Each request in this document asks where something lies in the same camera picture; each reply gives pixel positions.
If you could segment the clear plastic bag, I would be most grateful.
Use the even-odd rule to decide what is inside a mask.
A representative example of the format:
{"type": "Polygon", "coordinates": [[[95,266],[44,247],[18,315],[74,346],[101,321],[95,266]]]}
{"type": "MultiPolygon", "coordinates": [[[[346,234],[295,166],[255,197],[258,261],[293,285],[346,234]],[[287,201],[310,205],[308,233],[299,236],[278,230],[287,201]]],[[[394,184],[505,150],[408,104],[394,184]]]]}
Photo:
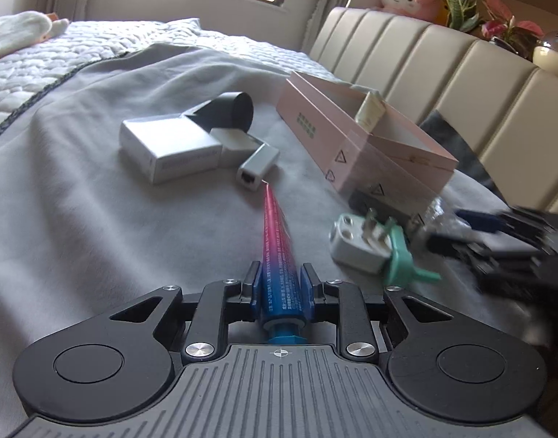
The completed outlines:
{"type": "Polygon", "coordinates": [[[460,236],[470,230],[469,223],[457,216],[443,198],[436,197],[427,208],[411,217],[408,223],[408,239],[425,239],[432,233],[460,236]]]}

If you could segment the pink blue toothpaste tube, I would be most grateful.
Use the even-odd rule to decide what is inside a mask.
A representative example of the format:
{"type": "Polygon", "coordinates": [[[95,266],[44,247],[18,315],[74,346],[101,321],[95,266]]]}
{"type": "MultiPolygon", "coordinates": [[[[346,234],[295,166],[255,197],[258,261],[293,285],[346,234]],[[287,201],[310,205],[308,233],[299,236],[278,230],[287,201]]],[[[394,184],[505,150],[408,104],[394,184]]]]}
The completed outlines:
{"type": "Polygon", "coordinates": [[[264,185],[260,321],[274,344],[305,344],[307,324],[291,241],[271,186],[264,185]]]}

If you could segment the white travel plug adapter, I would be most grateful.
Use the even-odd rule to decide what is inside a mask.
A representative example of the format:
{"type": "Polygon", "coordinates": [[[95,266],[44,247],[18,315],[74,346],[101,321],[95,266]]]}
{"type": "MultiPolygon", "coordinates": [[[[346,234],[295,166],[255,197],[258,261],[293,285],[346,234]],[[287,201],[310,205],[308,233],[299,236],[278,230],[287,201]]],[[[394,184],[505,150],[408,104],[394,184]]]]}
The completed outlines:
{"type": "Polygon", "coordinates": [[[392,256],[390,237],[375,222],[370,233],[363,216],[342,214],[329,233],[329,253],[338,264],[367,273],[380,273],[392,256]]]}

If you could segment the green plastic crank handle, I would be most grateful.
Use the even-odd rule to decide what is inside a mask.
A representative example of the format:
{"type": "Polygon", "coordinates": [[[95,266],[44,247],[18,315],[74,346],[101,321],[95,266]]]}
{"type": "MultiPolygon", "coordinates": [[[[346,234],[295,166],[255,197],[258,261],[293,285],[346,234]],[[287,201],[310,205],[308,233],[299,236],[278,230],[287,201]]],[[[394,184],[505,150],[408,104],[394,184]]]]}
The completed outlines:
{"type": "Polygon", "coordinates": [[[393,226],[389,232],[391,256],[383,270],[383,285],[388,291],[405,289],[414,282],[436,283],[441,280],[439,273],[415,266],[401,226],[393,226]]]}

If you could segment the white usb wall charger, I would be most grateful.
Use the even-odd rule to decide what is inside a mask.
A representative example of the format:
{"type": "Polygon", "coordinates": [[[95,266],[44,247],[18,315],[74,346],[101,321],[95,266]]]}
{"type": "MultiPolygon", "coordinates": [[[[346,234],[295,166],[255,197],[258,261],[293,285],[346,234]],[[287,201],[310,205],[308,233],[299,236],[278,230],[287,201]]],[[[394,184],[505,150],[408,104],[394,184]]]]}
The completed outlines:
{"type": "Polygon", "coordinates": [[[238,168],[262,145],[239,128],[212,128],[210,135],[222,145],[219,168],[238,168]]]}

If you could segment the dark grey pillow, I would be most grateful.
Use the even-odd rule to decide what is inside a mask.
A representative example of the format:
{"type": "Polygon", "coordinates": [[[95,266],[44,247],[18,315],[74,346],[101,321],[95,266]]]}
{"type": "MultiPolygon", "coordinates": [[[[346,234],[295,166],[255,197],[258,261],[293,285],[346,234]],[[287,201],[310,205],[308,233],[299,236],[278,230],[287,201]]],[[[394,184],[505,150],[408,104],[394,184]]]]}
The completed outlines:
{"type": "Polygon", "coordinates": [[[478,155],[439,111],[431,112],[419,127],[457,159],[458,171],[474,179],[504,201],[503,194],[480,162],[478,155]]]}

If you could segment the beige padded headboard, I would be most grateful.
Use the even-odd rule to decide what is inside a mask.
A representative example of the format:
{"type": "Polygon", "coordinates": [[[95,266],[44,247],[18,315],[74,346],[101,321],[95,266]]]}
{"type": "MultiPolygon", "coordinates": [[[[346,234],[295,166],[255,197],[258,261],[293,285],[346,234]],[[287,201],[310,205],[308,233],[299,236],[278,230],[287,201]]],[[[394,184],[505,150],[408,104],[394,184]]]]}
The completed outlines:
{"type": "Polygon", "coordinates": [[[555,75],[475,36],[368,9],[333,9],[307,53],[416,123],[439,112],[508,203],[558,214],[555,75]]]}

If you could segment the pink cardboard box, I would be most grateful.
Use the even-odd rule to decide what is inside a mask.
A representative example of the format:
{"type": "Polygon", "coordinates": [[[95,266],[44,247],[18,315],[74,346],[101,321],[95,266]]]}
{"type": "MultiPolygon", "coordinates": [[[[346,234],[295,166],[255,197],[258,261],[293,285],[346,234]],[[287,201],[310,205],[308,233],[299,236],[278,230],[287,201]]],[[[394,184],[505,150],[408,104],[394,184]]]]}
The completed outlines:
{"type": "Polygon", "coordinates": [[[294,72],[276,109],[344,198],[359,192],[407,214],[422,212],[457,159],[385,101],[386,115],[364,131],[354,117],[368,92],[294,72]]]}

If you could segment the grey blanket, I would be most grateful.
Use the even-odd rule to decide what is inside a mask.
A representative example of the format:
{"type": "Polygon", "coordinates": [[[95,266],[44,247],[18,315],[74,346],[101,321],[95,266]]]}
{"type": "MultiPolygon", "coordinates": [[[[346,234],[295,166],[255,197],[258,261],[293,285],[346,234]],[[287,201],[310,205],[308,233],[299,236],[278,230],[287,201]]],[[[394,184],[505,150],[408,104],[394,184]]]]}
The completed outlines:
{"type": "Polygon", "coordinates": [[[326,242],[343,206],[276,113],[286,78],[215,50],[155,45],[83,68],[0,135],[0,437],[25,419],[12,367],[31,343],[157,288],[196,292],[261,252],[259,194],[225,169],[151,185],[119,150],[125,119],[250,94],[254,135],[280,150],[271,183],[297,257],[338,274],[326,242]]]}

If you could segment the cream yellow tube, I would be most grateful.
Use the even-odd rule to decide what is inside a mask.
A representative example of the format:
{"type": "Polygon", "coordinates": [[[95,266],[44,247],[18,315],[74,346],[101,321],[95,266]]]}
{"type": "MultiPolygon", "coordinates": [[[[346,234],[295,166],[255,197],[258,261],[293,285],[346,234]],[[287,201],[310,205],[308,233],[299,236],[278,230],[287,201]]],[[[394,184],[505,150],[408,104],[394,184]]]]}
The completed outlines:
{"type": "Polygon", "coordinates": [[[364,131],[372,132],[386,112],[386,104],[380,93],[370,91],[365,95],[354,120],[364,131]]]}

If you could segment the white rectangular product box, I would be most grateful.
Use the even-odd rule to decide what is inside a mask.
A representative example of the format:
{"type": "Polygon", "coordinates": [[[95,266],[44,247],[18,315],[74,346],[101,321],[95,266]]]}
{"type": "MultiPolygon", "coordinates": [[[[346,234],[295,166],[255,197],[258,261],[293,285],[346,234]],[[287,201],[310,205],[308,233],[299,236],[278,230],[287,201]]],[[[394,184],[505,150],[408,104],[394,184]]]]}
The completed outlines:
{"type": "Polygon", "coordinates": [[[185,116],[122,121],[123,152],[152,185],[217,169],[222,144],[185,116]]]}

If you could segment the round globe lamp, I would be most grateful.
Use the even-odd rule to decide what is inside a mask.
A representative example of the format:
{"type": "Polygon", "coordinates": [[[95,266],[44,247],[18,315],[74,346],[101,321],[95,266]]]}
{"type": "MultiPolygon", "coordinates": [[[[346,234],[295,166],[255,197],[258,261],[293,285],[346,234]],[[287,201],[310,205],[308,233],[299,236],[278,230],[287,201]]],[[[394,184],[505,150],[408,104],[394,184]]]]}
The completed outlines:
{"type": "Polygon", "coordinates": [[[532,62],[558,76],[558,31],[542,36],[533,50],[532,62]]]}

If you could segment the pink leaf potted plant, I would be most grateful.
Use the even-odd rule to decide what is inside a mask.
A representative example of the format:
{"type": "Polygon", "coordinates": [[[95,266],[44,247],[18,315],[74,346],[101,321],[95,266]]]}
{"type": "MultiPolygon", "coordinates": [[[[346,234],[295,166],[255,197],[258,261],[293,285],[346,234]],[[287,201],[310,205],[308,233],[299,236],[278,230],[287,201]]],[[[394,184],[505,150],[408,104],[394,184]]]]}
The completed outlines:
{"type": "Polygon", "coordinates": [[[501,0],[484,0],[489,20],[482,25],[483,38],[502,49],[531,60],[544,32],[532,21],[518,20],[501,0]]]}

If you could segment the green snake plant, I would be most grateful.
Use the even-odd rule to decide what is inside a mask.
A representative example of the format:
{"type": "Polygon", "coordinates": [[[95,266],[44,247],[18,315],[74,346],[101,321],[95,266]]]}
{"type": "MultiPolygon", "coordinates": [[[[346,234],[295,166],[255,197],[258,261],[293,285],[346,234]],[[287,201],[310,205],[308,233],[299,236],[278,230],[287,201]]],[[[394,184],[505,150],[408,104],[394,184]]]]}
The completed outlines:
{"type": "Polygon", "coordinates": [[[446,26],[450,29],[472,33],[484,22],[478,0],[444,0],[447,10],[446,26]]]}

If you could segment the quilted white mattress cover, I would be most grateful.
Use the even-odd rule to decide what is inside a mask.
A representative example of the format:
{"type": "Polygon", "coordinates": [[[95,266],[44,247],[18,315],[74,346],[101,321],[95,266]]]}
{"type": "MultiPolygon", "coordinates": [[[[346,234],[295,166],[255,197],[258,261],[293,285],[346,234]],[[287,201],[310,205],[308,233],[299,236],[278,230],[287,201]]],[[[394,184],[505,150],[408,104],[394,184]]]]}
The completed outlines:
{"type": "Polygon", "coordinates": [[[205,47],[261,62],[279,71],[298,71],[336,80],[328,69],[305,53],[257,42],[247,36],[204,30],[197,18],[167,23],[74,22],[61,36],[0,58],[0,135],[31,105],[85,66],[124,57],[154,43],[205,47]]]}

